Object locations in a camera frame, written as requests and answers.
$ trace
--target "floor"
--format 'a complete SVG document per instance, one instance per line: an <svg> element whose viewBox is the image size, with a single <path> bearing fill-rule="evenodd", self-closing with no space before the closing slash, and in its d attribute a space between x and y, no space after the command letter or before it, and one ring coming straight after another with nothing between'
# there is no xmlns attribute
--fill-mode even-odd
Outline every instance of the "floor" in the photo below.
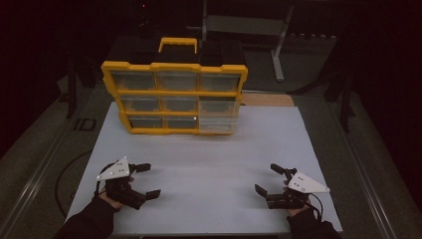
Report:
<svg viewBox="0 0 422 239"><path fill-rule="evenodd" d="M282 83L275 81L268 51L246 49L250 74L244 90L283 94L309 83L334 43L288 37L281 55ZM422 238L422 216L359 95L352 94L354 117L345 133L338 123L339 104L324 100L325 89L320 86L293 99L331 188L342 238ZM79 86L71 119L65 119L67 105L54 102L0 160L0 238L51 238L63 225L60 207L66 214L72 205L111 101L102 83L94 89Z"/></svg>

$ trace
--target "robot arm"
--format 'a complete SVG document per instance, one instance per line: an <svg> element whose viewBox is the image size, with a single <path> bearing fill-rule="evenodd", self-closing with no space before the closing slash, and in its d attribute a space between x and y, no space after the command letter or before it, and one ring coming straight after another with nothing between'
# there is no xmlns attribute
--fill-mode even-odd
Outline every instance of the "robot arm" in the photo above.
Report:
<svg viewBox="0 0 422 239"><path fill-rule="evenodd" d="M276 164L271 164L271 169L280 175L286 176L287 189L282 194L268 194L268 191L258 184L255 190L264 197L270 209L299 209L305 205L316 211L318 220L321 221L319 211L308 203L309 195L314 192L329 192L329 188L316 182L310 177L297 171L295 168L286 169Z"/></svg>
<svg viewBox="0 0 422 239"><path fill-rule="evenodd" d="M154 190L141 194L131 189L129 184L130 176L136 172L148 171L151 164L129 164L126 157L116 163L107 165L102 173L97 176L97 190L95 196L99 195L100 181L105 180L105 191L107 197L118 201L136 210L147 200L158 198L161 190Z"/></svg>

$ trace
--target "hand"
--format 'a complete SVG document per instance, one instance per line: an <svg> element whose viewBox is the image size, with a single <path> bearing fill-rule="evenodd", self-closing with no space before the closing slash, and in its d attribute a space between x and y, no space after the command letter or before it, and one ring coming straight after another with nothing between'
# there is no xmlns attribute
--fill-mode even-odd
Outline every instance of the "hand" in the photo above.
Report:
<svg viewBox="0 0 422 239"><path fill-rule="evenodd" d="M115 209L121 209L123 204L117 201L112 200L111 198L106 196L106 188L103 187L102 191L100 192L99 198L107 202L109 205L114 207Z"/></svg>
<svg viewBox="0 0 422 239"><path fill-rule="evenodd" d="M286 209L286 211L288 212L288 214L289 214L289 216L290 216L290 217L294 217L294 216L296 216L297 214L299 214L299 213L301 213L301 212L303 212L303 211L307 210L308 208L309 208L309 207L305 204L303 208L298 208L298 209Z"/></svg>

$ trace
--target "yellow organizer box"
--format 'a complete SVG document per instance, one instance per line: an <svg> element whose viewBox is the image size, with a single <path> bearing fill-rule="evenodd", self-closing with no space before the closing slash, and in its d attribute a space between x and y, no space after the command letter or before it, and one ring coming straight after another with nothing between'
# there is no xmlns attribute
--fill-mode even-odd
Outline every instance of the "yellow organizer box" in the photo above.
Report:
<svg viewBox="0 0 422 239"><path fill-rule="evenodd" d="M119 37L102 65L130 133L231 134L248 76L238 41Z"/></svg>

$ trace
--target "cable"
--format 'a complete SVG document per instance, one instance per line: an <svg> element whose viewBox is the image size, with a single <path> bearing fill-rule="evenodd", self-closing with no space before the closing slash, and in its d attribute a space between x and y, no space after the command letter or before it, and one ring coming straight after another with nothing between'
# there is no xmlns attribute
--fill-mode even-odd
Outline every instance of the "cable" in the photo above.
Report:
<svg viewBox="0 0 422 239"><path fill-rule="evenodd" d="M318 198L315 194L311 193L311 195L312 195L314 198L316 198L316 200L319 202L319 205L320 205L320 217L322 217L322 214L323 214L322 202L320 202L319 198Z"/></svg>
<svg viewBox="0 0 422 239"><path fill-rule="evenodd" d="M64 216L64 217L67 217L68 216L68 214L65 212L65 209L63 209L63 206L62 206L62 204L60 203L60 200L59 200L59 183L60 183L60 180L62 179L62 176L63 176L63 174L66 172L66 170L74 163L74 162L76 162L77 160L79 160L79 159L81 159L83 156L85 156L85 155L88 155L88 154L90 154L90 153L92 153L93 152L93 150L91 149L91 150L88 150L88 151L86 151L86 152L84 152L84 153L82 153L82 154L80 154L79 156L77 156L77 157L75 157L74 159L72 159L72 161L70 161L63 169L62 169L62 171L60 172L60 174L59 174L59 177L57 178L57 180L56 180L56 185L55 185L55 189L54 189L54 196L55 196L55 199L56 199L56 203L57 203L57 206L59 207L59 209L60 209L60 211L62 212L62 215Z"/></svg>

